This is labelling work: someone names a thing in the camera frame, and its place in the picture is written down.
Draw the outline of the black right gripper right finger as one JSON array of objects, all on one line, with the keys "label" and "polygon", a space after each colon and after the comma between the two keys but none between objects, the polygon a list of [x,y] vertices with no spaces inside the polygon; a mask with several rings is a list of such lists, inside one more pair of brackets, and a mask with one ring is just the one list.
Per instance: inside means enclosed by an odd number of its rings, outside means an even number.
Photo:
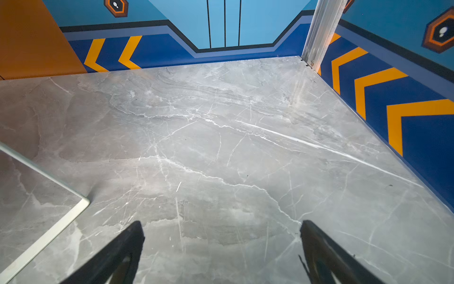
[{"label": "black right gripper right finger", "polygon": [[300,261],[312,284],[382,283],[314,222],[302,222],[300,238],[305,255]]}]

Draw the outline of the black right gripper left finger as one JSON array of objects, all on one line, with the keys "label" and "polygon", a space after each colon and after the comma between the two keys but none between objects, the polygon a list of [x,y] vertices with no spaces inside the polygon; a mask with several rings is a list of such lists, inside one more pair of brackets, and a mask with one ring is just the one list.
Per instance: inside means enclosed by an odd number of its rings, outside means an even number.
[{"label": "black right gripper left finger", "polygon": [[101,251],[68,276],[64,284],[131,284],[145,236],[140,221],[131,223]]}]

